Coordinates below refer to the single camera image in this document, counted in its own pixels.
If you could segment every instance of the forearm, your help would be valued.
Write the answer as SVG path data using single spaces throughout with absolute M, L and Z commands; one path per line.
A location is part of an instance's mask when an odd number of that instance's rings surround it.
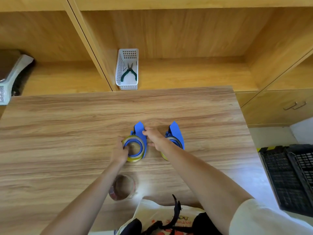
M 252 196 L 232 179 L 168 140 L 162 153 L 198 198 L 214 225 L 229 233 L 230 221 L 238 207 Z
M 110 163 L 102 174 L 74 199 L 43 231 L 47 234 L 88 234 L 123 164 Z

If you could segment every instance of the green-handled pliers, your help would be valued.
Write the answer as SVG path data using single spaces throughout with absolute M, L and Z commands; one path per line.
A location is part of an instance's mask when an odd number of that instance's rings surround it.
M 135 75 L 135 80 L 137 81 L 137 74 L 136 74 L 136 73 L 134 72 L 134 70 L 133 70 L 133 64 L 134 64 L 134 63 L 131 64 L 131 67 L 129 67 L 129 64 L 127 64 L 128 69 L 127 69 L 127 71 L 124 72 L 124 74 L 121 76 L 121 78 L 120 78 L 120 81 L 121 81 L 121 82 L 124 81 L 124 77 L 125 77 L 129 72 L 131 72 L 132 74 Z

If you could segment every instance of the white plastic basket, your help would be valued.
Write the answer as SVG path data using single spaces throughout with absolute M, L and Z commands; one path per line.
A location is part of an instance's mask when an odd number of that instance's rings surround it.
M 119 86 L 121 90 L 137 90 L 138 89 L 138 54 L 137 48 L 122 48 L 118 51 L 116 71 L 115 71 L 115 83 Z M 128 69 L 128 64 L 131 66 L 133 64 L 133 71 L 137 74 L 137 81 L 135 76 L 129 72 L 125 77 L 123 82 L 121 82 L 121 77 L 124 72 Z

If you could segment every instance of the drawer handle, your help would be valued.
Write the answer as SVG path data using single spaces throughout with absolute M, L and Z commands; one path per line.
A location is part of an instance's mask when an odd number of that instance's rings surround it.
M 292 107 L 295 107 L 297 104 L 298 104 L 298 103 L 297 103 L 297 102 L 295 102 L 293 106 L 290 106 L 290 107 L 289 107 L 289 108 L 287 108 L 287 109 L 285 109 L 285 108 L 283 108 L 283 109 L 284 109 L 284 110 L 289 110 L 289 109 L 291 109 Z
M 306 105 L 306 102 L 304 102 L 304 104 L 302 105 L 302 106 L 299 106 L 299 107 L 297 107 L 297 108 L 292 108 L 293 110 L 297 110 L 297 109 L 299 109 L 299 108 L 301 108 L 301 107 L 303 107 L 303 106 L 305 106 Z

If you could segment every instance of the black crate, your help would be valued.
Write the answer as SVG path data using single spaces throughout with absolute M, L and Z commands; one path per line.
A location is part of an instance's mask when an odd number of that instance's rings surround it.
M 278 146 L 272 150 L 262 149 L 260 154 L 280 209 L 313 217 L 313 193 L 311 193 L 313 170 L 309 170 L 313 169 L 313 164 L 310 167 L 308 163 L 311 159 L 296 159 L 298 154 L 289 156 L 287 151 L 289 149 L 290 154 L 299 150 L 294 147 Z M 301 171 L 297 160 L 302 164 L 305 163 L 308 170 Z

